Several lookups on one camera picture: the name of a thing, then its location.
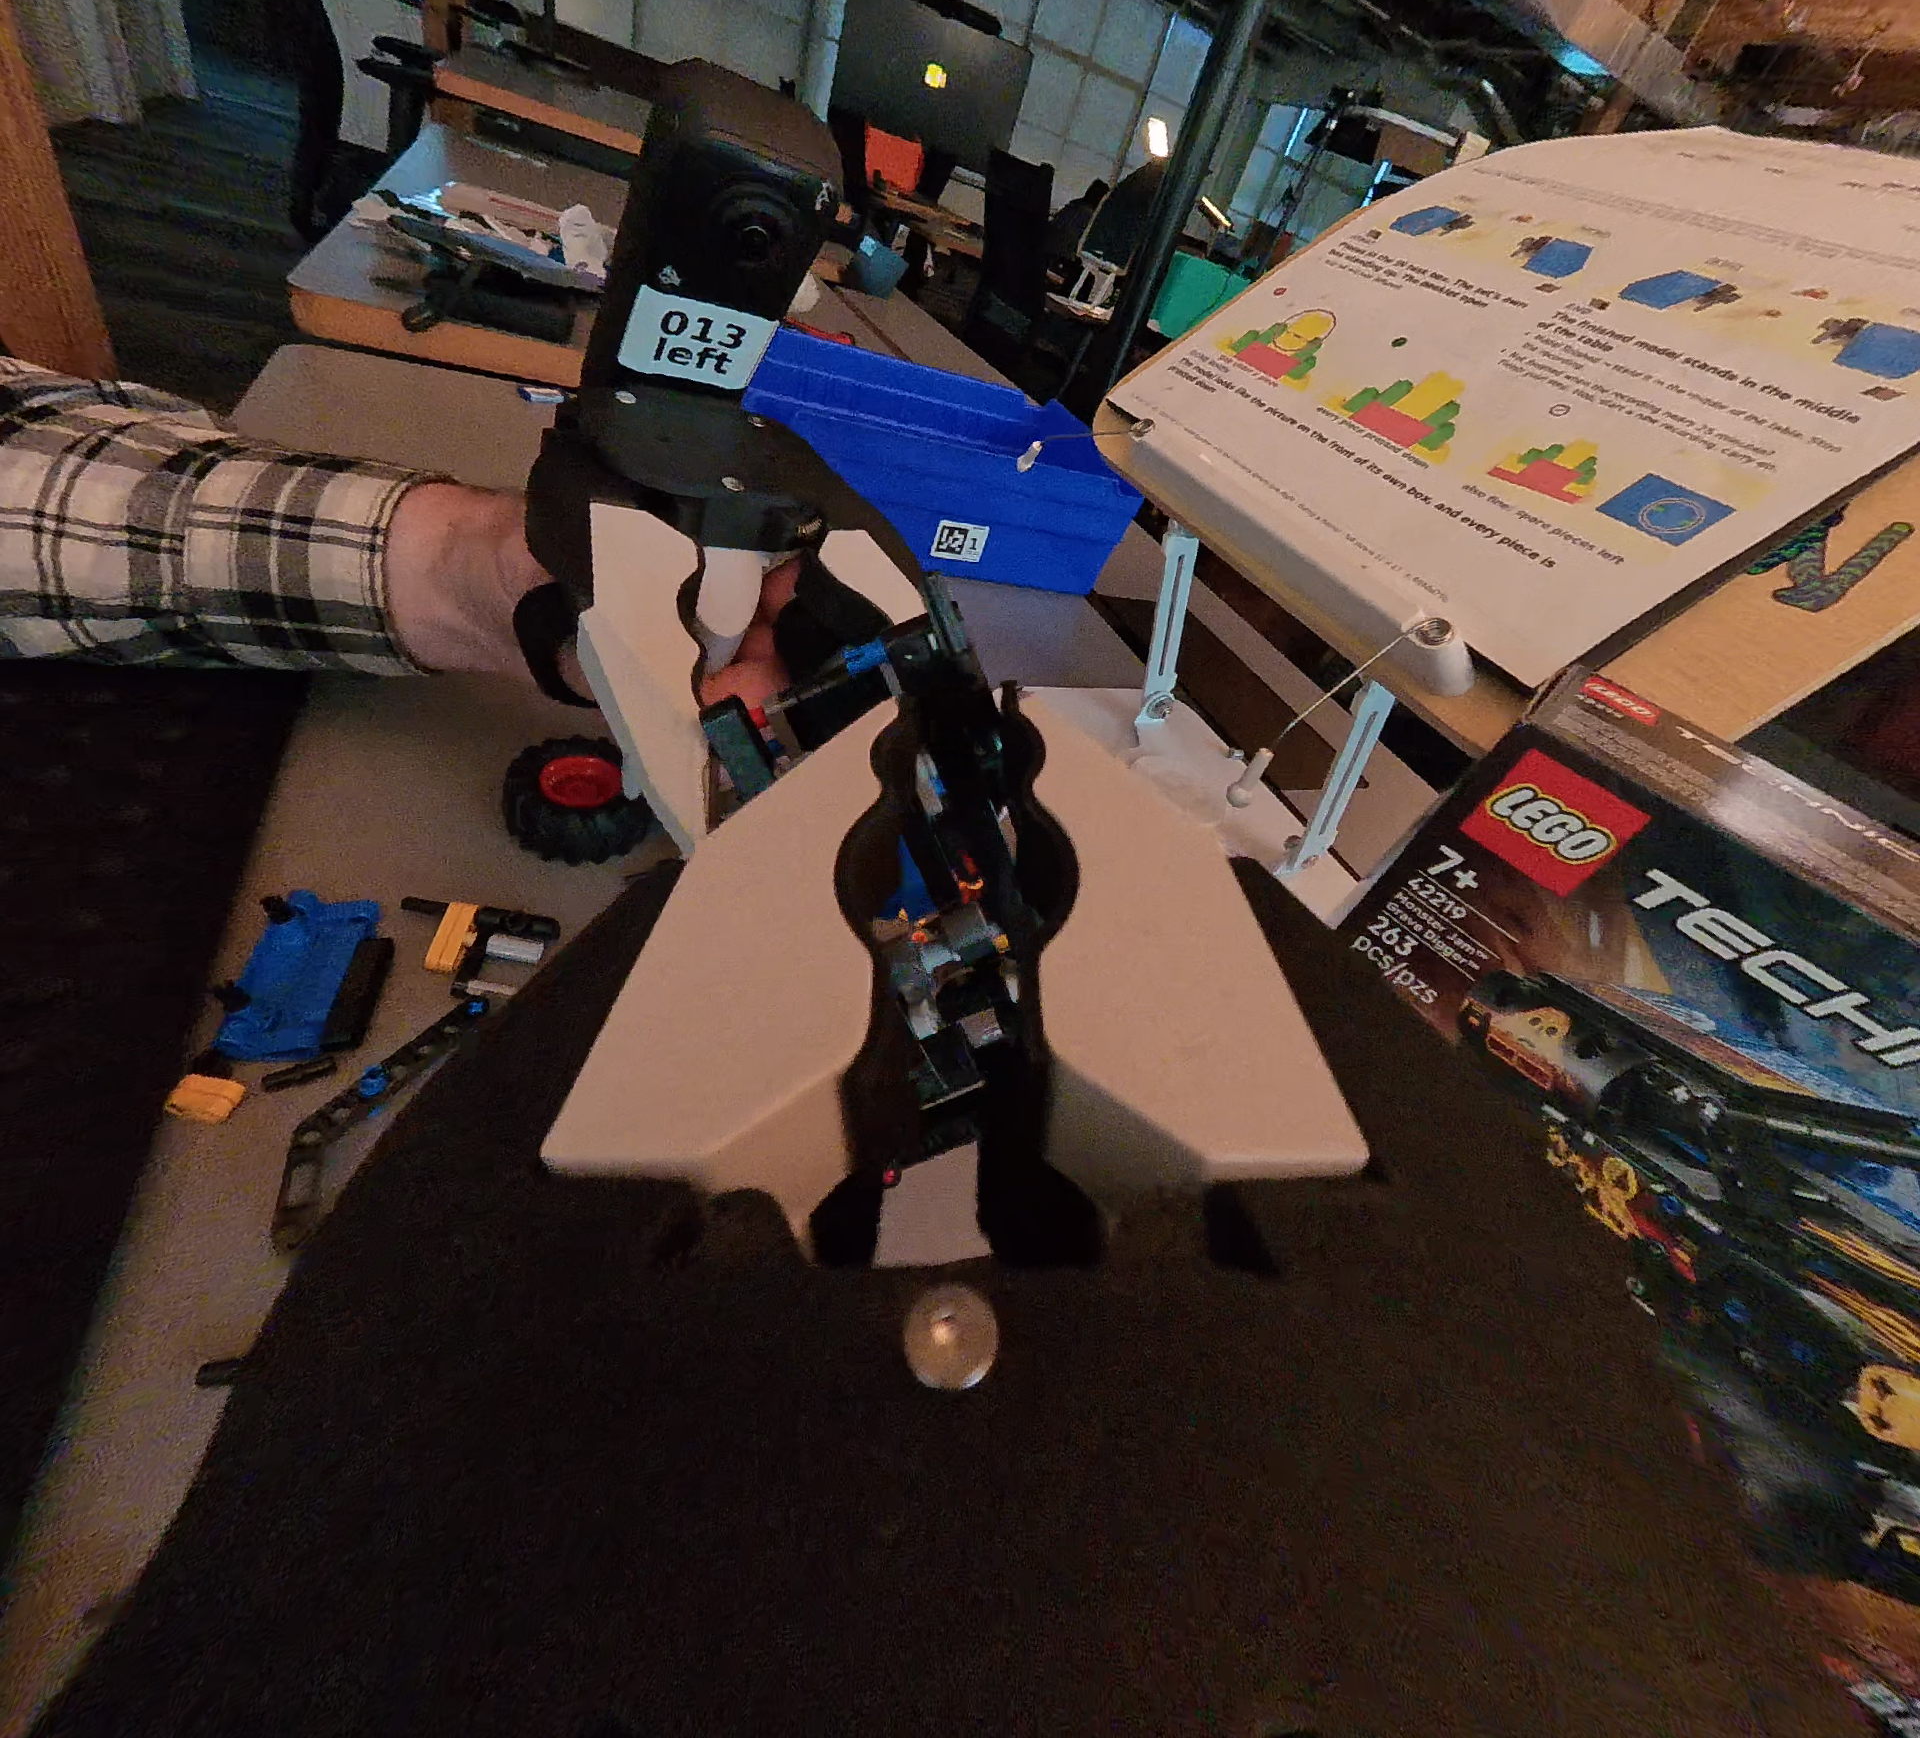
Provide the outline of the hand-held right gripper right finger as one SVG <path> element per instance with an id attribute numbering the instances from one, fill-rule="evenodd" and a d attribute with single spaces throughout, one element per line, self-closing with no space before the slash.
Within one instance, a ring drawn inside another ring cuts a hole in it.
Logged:
<path id="1" fill-rule="evenodd" d="M 1079 697 L 1021 700 L 1077 884 L 1037 966 L 1039 1119 L 1006 1122 L 1010 1254 L 1097 1254 L 1103 1214 L 1142 1198 L 1370 1164 L 1228 850 Z"/>

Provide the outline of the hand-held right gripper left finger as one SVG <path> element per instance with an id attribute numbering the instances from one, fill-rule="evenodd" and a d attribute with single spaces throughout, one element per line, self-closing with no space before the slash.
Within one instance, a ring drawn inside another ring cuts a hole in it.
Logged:
<path id="1" fill-rule="evenodd" d="M 553 1172 L 760 1191 L 811 1246 L 849 1174 L 838 1081 L 873 1018 L 834 865 L 897 719 L 856 719 L 695 850 L 542 1142 Z"/>

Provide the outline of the monster truck toy set box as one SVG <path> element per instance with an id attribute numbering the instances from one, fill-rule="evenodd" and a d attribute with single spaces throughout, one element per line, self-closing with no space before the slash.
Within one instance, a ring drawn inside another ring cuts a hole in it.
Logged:
<path id="1" fill-rule="evenodd" d="M 1763 1566 L 1916 1734 L 1916 846 L 1574 669 L 1341 938 L 1623 1248 Z"/>

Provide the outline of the light grey desk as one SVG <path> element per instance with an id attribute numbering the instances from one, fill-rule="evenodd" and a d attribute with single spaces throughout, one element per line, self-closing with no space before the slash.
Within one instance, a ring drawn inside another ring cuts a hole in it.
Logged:
<path id="1" fill-rule="evenodd" d="M 453 440 L 402 454 L 414 429 Z M 436 462 L 489 486 L 519 484 L 533 462 L 537 425 L 550 412 L 515 403 L 503 383 L 422 365 L 337 353 L 277 355 L 253 385 L 238 420 L 319 451 Z M 1066 773 L 1091 777 L 1091 743 L 1118 746 L 1121 697 L 1137 660 L 1085 599 L 961 584 L 961 616 L 984 665 L 1039 689 L 1044 726 L 1070 724 Z M 391 927 L 412 930 L 397 909 L 406 892 L 556 911 L 566 946 L 548 951 L 585 962 L 585 930 L 629 888 L 641 858 L 600 869 L 548 869 L 511 846 L 497 819 L 497 783 L 508 753 L 550 729 L 561 710 L 533 694 L 478 677 L 440 682 L 322 679 L 300 713 L 244 873 L 248 897 L 283 885 L 325 896 L 382 899 Z M 1097 831 L 1164 838 L 1134 852 L 1134 888 L 1168 888 L 1165 915 L 1203 909 L 1198 834 L 1173 834 L 1173 805 L 1154 805 L 1121 826 L 1105 811 L 1119 780 L 1095 788 Z M 1192 1004 L 1193 1021 L 1222 1020 L 1228 992 L 1272 992 L 1277 1015 L 1255 1012 L 1249 1044 L 1222 1045 L 1198 1069 L 1235 1074 L 1220 1100 L 1181 1100 L 1175 1178 L 1304 1178 L 1356 1172 L 1358 1124 L 1279 970 L 1220 966 L 1222 980 Z M 266 1231 L 270 1191 L 297 1115 L 333 1084 L 255 1096 L 228 1124 L 165 1122 L 157 1132 L 133 1217 L 115 1252 L 103 1308 L 83 1345 L 78 1377 L 57 1423 L 53 1457 L 26 1512 L 4 1612 L 4 1734 L 29 1734 L 85 1658 L 118 1625 L 133 1588 L 203 1468 L 232 1389 L 196 1389 L 215 1356 L 257 1345 L 319 1233 L 281 1254 Z"/>

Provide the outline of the blue plastic storage bin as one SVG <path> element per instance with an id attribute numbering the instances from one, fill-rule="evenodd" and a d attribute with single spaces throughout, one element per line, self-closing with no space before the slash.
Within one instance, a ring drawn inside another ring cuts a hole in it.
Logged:
<path id="1" fill-rule="evenodd" d="M 1091 595 L 1142 504 L 1064 407 L 790 326 L 743 404 L 808 440 L 951 578 Z"/>

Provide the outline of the black studded mat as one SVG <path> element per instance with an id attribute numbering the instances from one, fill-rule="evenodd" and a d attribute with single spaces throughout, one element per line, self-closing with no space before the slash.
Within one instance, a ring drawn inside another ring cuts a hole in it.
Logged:
<path id="1" fill-rule="evenodd" d="M 4 665 L 4 1544 L 307 687 L 286 673 Z"/>

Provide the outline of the blue toy panel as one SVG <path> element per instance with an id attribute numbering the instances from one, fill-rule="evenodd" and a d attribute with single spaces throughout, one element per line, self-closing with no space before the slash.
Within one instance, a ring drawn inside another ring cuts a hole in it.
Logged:
<path id="1" fill-rule="evenodd" d="M 266 927 L 253 955 L 215 989 L 225 1020 L 212 1050 L 240 1061 L 319 1058 L 329 1005 L 357 944 L 381 935 L 382 905 L 295 888 L 263 897 L 260 909 Z"/>

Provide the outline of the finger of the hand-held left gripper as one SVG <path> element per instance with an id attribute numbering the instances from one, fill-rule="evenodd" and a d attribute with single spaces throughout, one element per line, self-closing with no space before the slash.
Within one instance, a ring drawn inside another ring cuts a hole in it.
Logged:
<path id="1" fill-rule="evenodd" d="M 703 647 L 683 594 L 704 555 L 653 512 L 588 506 L 590 602 L 577 654 L 623 753 L 623 786 L 690 858 L 710 829 L 713 752 L 697 696 Z"/>

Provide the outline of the wooden table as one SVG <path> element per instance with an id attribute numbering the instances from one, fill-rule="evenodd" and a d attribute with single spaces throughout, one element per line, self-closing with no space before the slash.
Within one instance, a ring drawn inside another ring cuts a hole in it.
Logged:
<path id="1" fill-rule="evenodd" d="M 618 223 L 627 204 L 621 178 L 582 167 L 522 155 L 431 122 L 381 178 L 400 196 L 466 187 L 564 210 L 585 204 Z M 291 306 L 300 335 L 347 350 L 414 358 L 486 376 L 570 388 L 578 383 L 590 318 L 581 314 L 564 344 L 497 331 L 466 321 L 440 321 L 421 332 L 400 316 L 419 299 L 421 254 L 391 243 L 384 229 L 335 227 L 289 275 Z"/>

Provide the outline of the black toy truck chassis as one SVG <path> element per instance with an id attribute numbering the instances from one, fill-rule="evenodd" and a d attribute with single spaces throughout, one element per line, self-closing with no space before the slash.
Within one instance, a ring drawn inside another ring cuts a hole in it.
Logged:
<path id="1" fill-rule="evenodd" d="M 1039 738 L 995 692 L 940 582 L 891 619 L 822 561 L 799 567 L 776 638 L 797 684 L 780 727 L 876 727 L 876 800 L 840 844 L 838 909 L 870 967 L 868 1029 L 842 1076 L 851 1161 L 889 1172 L 1044 1104 L 1042 960 L 1072 850 L 1033 800 Z"/>

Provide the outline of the black metal pole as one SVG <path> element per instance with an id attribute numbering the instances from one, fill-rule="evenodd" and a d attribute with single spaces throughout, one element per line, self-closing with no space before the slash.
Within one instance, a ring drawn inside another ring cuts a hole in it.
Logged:
<path id="1" fill-rule="evenodd" d="M 1091 398 L 1100 403 L 1132 365 L 1132 350 L 1149 304 L 1164 285 L 1187 217 L 1199 196 L 1222 131 L 1246 82 L 1253 49 L 1268 25 L 1274 0 L 1232 0 L 1203 61 L 1187 119 L 1168 160 L 1161 188 L 1148 217 L 1139 250 L 1125 275 L 1114 318 L 1100 343 Z"/>

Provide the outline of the person's left forearm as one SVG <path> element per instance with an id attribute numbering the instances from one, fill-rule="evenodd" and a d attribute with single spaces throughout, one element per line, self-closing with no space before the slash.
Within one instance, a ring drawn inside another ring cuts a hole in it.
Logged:
<path id="1" fill-rule="evenodd" d="M 400 503 L 440 484 L 8 356 L 4 664 L 419 676 L 389 550 Z"/>

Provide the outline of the wooden cabinet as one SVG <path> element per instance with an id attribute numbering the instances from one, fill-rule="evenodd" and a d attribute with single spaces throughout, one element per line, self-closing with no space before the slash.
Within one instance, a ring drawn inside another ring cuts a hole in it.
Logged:
<path id="1" fill-rule="evenodd" d="M 3 0 L 4 353 L 83 378 L 116 378 L 13 0 Z"/>

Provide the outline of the yellow black toy assembly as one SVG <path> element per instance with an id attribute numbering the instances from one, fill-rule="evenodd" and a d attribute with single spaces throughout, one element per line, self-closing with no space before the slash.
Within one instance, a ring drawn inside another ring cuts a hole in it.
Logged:
<path id="1" fill-rule="evenodd" d="M 433 925 L 422 970 L 449 980 L 458 997 L 508 997 L 540 966 L 563 927 L 530 909 L 500 909 L 406 896 L 398 909 Z"/>

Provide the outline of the black toy wheel red rim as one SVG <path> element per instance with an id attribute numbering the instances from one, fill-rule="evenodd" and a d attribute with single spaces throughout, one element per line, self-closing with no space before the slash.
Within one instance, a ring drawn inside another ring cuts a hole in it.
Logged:
<path id="1" fill-rule="evenodd" d="M 522 852 L 569 867 L 627 858 L 656 826 L 650 805 L 625 792 L 618 746 L 578 738 L 528 746 L 511 761 L 500 818 Z"/>

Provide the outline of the printed instruction sheet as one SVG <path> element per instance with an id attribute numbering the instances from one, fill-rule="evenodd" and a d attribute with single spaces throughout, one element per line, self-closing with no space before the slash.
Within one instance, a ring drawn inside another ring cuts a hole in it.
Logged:
<path id="1" fill-rule="evenodd" d="M 1715 126 L 1497 150 L 1118 383 L 1115 466 L 1370 647 L 1599 665 L 1916 451 L 1915 157 Z"/>

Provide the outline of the teal chair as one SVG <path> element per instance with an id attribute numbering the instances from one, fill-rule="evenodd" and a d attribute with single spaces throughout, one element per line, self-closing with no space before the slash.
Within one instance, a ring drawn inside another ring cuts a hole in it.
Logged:
<path id="1" fill-rule="evenodd" d="M 1177 341 L 1243 288 L 1246 276 L 1235 265 L 1175 252 L 1148 312 L 1148 325 L 1168 341 Z"/>

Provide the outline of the black monitor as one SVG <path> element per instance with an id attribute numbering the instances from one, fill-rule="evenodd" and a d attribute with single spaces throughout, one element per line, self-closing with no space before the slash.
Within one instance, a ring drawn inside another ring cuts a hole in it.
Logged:
<path id="1" fill-rule="evenodd" d="M 958 169 L 984 172 L 1011 146 L 1033 54 L 994 18 L 949 7 L 845 0 L 828 128 L 856 206 L 874 176 L 936 203 Z"/>

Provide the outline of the person's left hand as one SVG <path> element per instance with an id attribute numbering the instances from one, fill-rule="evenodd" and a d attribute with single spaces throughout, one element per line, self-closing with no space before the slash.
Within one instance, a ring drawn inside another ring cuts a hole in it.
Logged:
<path id="1" fill-rule="evenodd" d="M 550 584 L 526 544 L 526 499 L 450 481 L 410 486 L 387 539 L 391 629 L 429 673 L 493 676 L 535 692 L 515 611 Z"/>

